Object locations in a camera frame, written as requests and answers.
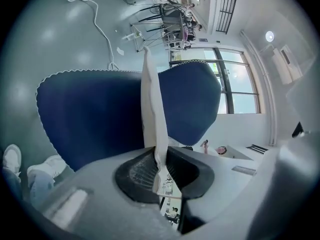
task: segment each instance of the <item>desk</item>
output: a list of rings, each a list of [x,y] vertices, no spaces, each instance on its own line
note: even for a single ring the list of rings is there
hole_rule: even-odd
[[[159,25],[162,24],[161,27],[152,29],[152,31],[157,31],[155,34],[151,35],[148,38],[142,37],[143,43],[141,46],[138,45],[137,39],[135,39],[137,52],[141,52],[144,48],[144,46],[148,46],[149,48],[152,48],[154,46],[158,46],[160,44],[164,44],[165,46],[168,46],[168,49],[171,50],[171,48],[175,50],[180,50],[184,48],[185,42],[188,38],[188,30],[186,32],[183,16],[182,14],[177,10],[174,13],[171,13],[169,15],[161,15],[159,18],[162,19],[161,21],[153,21],[153,20],[147,20],[143,22],[136,22],[131,24],[132,31],[135,33],[136,31],[139,31],[136,27],[136,25],[145,25],[145,24],[153,24],[153,25]],[[175,33],[179,32],[179,38],[176,37]],[[160,37],[154,38],[156,34],[160,34]],[[162,40],[161,43],[155,43],[157,40]]]

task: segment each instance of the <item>office chair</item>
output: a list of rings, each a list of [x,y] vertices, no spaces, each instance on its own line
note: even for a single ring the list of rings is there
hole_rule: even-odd
[[[158,77],[168,135],[196,144],[217,117],[221,88],[215,74],[206,62],[190,60]],[[39,85],[36,103],[53,147],[75,171],[144,148],[140,72],[54,74]]]

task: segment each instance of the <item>jeans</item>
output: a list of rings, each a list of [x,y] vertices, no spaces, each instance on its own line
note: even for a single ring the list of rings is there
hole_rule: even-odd
[[[22,201],[22,191],[19,178],[9,169],[2,168],[4,180],[17,200]],[[51,175],[41,170],[33,170],[28,176],[30,188],[30,203],[38,208],[54,187],[54,179]]]

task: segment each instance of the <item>window frame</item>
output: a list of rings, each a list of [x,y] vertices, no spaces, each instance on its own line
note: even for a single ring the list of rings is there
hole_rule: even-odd
[[[204,50],[211,50],[214,52],[216,59],[200,59],[200,60],[205,61],[207,63],[215,63],[216,64],[217,69],[218,69],[218,73],[215,72],[215,74],[216,74],[216,76],[219,76],[220,78],[222,78],[221,93],[225,95],[227,114],[234,114],[235,113],[233,94],[243,94],[243,95],[254,96],[255,111],[256,111],[255,114],[261,113],[261,106],[260,106],[259,93],[257,90],[257,84],[256,84],[255,78],[253,76],[253,73],[251,71],[250,65],[248,64],[248,61],[242,51],[233,50],[233,49],[217,48],[217,47],[214,47],[214,48],[194,47],[191,49],[204,49]],[[220,51],[240,54],[243,62],[224,60],[222,58]],[[171,61],[171,60],[172,60],[172,54],[170,53],[170,61],[169,61],[170,68],[173,65],[177,65],[177,64],[180,64],[185,61],[185,60],[176,60],[176,61]],[[226,69],[225,63],[245,66],[246,71],[249,76],[249,79],[250,79],[250,82],[251,82],[252,93],[251,92],[232,91],[231,84],[229,81],[229,74],[230,73],[228,73],[228,70]]]

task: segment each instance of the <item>white wall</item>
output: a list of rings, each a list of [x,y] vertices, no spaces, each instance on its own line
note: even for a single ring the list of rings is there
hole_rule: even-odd
[[[197,5],[195,8],[191,9],[195,14],[201,18],[203,21],[202,24],[204,30],[208,33],[213,32],[216,9],[220,8],[221,0],[200,0],[200,5]]]
[[[205,140],[212,148],[220,146],[247,147],[251,144],[264,146],[268,141],[266,114],[218,114],[197,146]]]
[[[215,45],[235,50],[240,49],[241,51],[245,49],[239,34],[224,34],[216,31],[213,34],[197,31],[195,34],[196,41],[192,41],[192,43],[195,43],[192,47],[212,47]],[[208,42],[199,42],[199,38],[206,38]]]
[[[199,23],[207,30],[209,23],[210,13],[210,0],[189,0],[190,3],[195,4],[191,10],[195,14],[195,17],[200,21]]]
[[[195,157],[195,154],[190,150],[186,150],[185,153]],[[242,166],[256,170],[259,163],[253,160],[232,159],[207,154],[196,154],[196,159],[213,169],[214,181],[202,197],[189,200],[188,205],[193,215],[201,215],[203,220],[208,222],[228,207],[252,179],[251,175],[234,171],[232,168]]]
[[[247,14],[245,8],[239,7],[238,9],[242,9],[245,15]],[[294,0],[256,0],[252,8],[243,29],[255,48],[261,51],[260,56],[270,77],[275,94],[277,135],[281,142],[292,137],[300,119],[286,97],[294,83],[282,84],[271,59],[274,55],[273,47],[280,49],[288,45],[302,73],[305,73],[319,52],[319,37],[309,22],[308,16]],[[268,43],[265,39],[267,31],[274,33],[272,43]]]
[[[226,146],[226,153],[223,155],[224,158],[235,158],[235,159],[244,159],[244,160],[253,160],[247,155],[237,150],[237,146]]]

